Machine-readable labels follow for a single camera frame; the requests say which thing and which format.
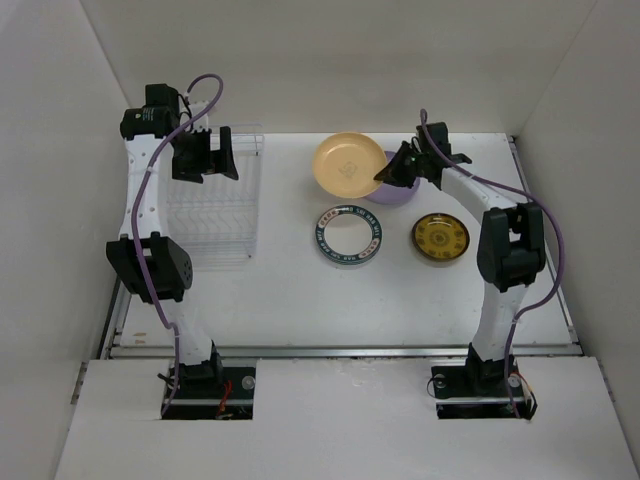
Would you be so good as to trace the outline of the purple plate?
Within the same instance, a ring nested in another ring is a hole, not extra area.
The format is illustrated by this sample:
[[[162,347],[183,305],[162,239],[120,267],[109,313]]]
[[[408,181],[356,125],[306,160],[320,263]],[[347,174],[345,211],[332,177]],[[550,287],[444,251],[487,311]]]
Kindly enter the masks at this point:
[[[419,187],[420,178],[415,180],[411,188],[381,184],[374,192],[364,196],[364,199],[381,205],[404,205],[414,198]]]

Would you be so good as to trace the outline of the beige plate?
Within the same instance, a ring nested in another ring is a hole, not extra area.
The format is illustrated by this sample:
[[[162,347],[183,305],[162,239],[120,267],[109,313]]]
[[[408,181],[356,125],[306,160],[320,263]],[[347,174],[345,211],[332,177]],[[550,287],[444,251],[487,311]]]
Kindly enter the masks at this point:
[[[375,192],[375,176],[387,166],[387,157],[367,135],[342,132],[330,135],[317,147],[312,160],[315,180],[339,198],[358,199]]]

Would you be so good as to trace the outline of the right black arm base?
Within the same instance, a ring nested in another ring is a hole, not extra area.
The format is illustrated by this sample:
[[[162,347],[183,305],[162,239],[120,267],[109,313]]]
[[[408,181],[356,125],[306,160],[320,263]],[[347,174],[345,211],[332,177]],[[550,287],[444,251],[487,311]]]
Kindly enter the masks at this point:
[[[439,420],[531,420],[538,409],[535,395],[522,386],[521,380],[511,386],[512,404],[503,380],[481,391],[472,384],[462,365],[433,366],[429,385]]]

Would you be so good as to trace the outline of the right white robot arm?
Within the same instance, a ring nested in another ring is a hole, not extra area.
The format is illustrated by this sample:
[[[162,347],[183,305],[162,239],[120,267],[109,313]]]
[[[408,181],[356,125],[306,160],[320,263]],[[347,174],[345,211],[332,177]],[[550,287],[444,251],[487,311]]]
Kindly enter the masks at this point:
[[[404,141],[374,179],[410,188],[419,178],[454,198],[480,225],[476,253],[484,281],[478,329],[469,345],[463,369],[465,386],[487,393],[515,369],[512,354],[517,313],[528,287],[546,264],[542,208],[516,202],[507,193],[526,193],[471,171],[470,158],[452,154],[445,123],[423,124]]]

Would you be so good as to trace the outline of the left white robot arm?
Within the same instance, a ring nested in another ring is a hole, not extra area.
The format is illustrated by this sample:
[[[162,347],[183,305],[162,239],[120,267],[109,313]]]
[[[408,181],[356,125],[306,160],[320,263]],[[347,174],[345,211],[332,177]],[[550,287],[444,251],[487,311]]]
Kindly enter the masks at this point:
[[[169,183],[201,184],[207,175],[239,178],[230,128],[220,128],[220,146],[213,149],[210,130],[194,127],[215,104],[211,100],[193,114],[187,95],[166,84],[150,84],[144,105],[125,111],[120,134],[128,160],[126,208],[117,239],[106,245],[119,280],[155,309],[173,337],[169,385],[205,397],[223,387],[223,366],[214,342],[184,303],[194,274],[189,254],[169,233]]]

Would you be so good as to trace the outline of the green rimmed white plate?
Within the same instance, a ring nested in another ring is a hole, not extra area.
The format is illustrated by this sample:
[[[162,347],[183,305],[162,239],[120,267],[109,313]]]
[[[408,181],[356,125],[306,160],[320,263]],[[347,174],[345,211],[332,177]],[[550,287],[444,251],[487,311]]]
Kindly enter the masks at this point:
[[[334,249],[327,240],[327,229],[340,216],[353,216],[362,220],[370,230],[370,240],[358,253],[344,253]],[[338,205],[326,210],[315,223],[315,243],[329,261],[344,266],[359,266],[371,261],[380,251],[383,229],[378,218],[368,209],[356,205]]]

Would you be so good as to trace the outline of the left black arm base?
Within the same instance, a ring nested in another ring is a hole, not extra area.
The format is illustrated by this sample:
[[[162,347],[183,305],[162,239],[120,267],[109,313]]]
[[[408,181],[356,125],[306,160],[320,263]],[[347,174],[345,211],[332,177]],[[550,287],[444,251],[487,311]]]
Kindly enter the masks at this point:
[[[255,366],[225,366],[222,379],[206,379],[190,385],[180,380],[177,393],[170,398],[174,369],[158,374],[166,389],[160,407],[162,420],[252,420],[257,375]]]

